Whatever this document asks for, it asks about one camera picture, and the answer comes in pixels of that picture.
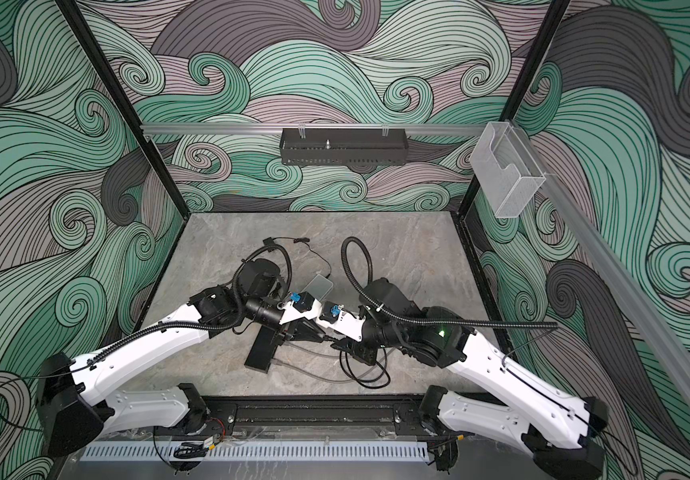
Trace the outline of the white network switch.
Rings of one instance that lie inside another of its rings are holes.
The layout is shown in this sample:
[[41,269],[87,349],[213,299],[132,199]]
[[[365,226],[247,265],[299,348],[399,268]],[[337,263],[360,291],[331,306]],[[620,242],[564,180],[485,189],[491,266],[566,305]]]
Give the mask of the white network switch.
[[324,302],[334,288],[334,283],[324,275],[317,273],[306,285],[305,291],[316,300]]

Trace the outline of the black network switch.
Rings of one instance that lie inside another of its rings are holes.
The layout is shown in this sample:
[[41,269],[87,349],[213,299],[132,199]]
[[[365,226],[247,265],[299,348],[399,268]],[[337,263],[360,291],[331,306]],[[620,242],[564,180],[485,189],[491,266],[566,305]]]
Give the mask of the black network switch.
[[262,326],[244,361],[244,366],[253,371],[267,373],[282,342],[283,338],[276,330]]

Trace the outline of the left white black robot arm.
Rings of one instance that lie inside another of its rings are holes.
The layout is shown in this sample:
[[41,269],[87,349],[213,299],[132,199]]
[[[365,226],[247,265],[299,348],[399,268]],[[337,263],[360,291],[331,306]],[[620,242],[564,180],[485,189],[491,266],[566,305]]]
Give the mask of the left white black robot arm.
[[36,407],[44,435],[43,454],[70,455],[98,437],[139,427],[196,433],[207,421],[207,406],[190,383],[158,392],[125,393],[122,386],[154,365],[206,342],[250,319],[271,333],[294,322],[297,301],[322,301],[333,284],[318,274],[306,288],[290,290],[292,272],[264,258],[287,250],[266,243],[243,260],[225,285],[193,295],[164,319],[87,354],[59,352],[43,361],[37,376]]

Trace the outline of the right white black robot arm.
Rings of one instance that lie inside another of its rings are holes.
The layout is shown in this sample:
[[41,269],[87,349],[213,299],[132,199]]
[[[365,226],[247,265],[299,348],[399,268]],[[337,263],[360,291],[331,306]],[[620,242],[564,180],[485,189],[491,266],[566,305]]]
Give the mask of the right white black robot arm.
[[343,240],[340,258],[346,278],[359,294],[357,314],[329,304],[324,318],[344,326],[348,341],[343,358],[373,364],[379,350],[395,348],[431,367],[445,369],[483,388],[488,400],[476,400],[444,388],[431,388],[424,416],[434,427],[473,433],[531,455],[554,479],[598,479],[605,465],[601,434],[608,407],[596,397],[578,397],[555,387],[519,365],[479,329],[443,307],[418,308],[385,278],[360,283],[348,249],[368,251],[357,237]]

